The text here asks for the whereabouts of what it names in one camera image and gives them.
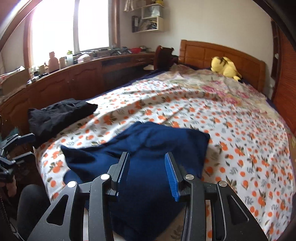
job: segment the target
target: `floral blanket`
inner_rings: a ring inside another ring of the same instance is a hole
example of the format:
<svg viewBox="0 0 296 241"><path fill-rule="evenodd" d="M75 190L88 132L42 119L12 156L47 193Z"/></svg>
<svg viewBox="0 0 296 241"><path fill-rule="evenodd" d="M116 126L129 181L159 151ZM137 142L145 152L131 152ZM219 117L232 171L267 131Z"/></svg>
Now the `floral blanket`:
<svg viewBox="0 0 296 241"><path fill-rule="evenodd" d="M269 240L287 227L294 194L288 138L282 119L253 87L209 70L174 65L170 71L94 98L89 117L35 150L47 193L54 200L69 169L60 146L105 143L136 121L209 133L202 180L225 180L248 207ZM179 240L184 212L157 240ZM207 237L211 215L207 203Z"/></svg>

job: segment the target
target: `headboard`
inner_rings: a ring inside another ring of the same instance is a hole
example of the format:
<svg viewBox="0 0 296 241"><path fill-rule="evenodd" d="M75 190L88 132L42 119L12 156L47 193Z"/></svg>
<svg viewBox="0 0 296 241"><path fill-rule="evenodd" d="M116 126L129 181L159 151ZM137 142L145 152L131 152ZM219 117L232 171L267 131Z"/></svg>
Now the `headboard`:
<svg viewBox="0 0 296 241"><path fill-rule="evenodd" d="M265 82L265 62L244 52L217 44L181 40L178 63L206 69L211 67L212 58L215 56L228 57L232 60L243 78L262 92Z"/></svg>

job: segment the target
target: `silver screw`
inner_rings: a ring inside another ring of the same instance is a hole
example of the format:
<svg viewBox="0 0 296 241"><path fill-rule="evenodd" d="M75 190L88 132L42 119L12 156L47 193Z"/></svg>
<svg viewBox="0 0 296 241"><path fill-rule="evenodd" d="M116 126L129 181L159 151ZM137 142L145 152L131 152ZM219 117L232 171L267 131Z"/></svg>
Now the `silver screw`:
<svg viewBox="0 0 296 241"><path fill-rule="evenodd" d="M220 185L221 187L226 187L226 186L227 186L227 182L225 182L225 181L220 181L220 182L219 182L219 185Z"/></svg>
<svg viewBox="0 0 296 241"><path fill-rule="evenodd" d="M70 181L70 182L68 182L67 186L70 187L70 188L73 188L73 187L76 186L76 182L75 181Z"/></svg>
<svg viewBox="0 0 296 241"><path fill-rule="evenodd" d="M109 174L102 174L102 175L101 175L101 179L102 179L102 180L107 180L107 179L109 179L109 177L110 177Z"/></svg>
<svg viewBox="0 0 296 241"><path fill-rule="evenodd" d="M185 176L185 178L186 178L187 180L193 180L193 179L194 179L194 176L191 175L191 174L187 174L187 175Z"/></svg>

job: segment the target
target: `person's leg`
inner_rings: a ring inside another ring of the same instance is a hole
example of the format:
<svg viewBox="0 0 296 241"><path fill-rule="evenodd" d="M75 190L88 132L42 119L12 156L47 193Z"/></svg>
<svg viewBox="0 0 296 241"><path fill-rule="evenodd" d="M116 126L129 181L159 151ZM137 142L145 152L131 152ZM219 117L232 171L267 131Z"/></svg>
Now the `person's leg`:
<svg viewBox="0 0 296 241"><path fill-rule="evenodd" d="M44 188L31 184L23 189L17 209L17 230L25 241L49 206Z"/></svg>

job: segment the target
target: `pikachu plush toy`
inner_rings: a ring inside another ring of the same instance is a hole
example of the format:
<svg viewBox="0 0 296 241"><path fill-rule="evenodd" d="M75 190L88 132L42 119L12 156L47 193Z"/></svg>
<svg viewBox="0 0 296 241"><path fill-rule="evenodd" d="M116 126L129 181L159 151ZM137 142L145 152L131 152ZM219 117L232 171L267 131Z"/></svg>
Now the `pikachu plush toy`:
<svg viewBox="0 0 296 241"><path fill-rule="evenodd" d="M242 76L237 72L234 63L227 57L214 57L211 63L211 71L222 74L235 80L240 80Z"/></svg>

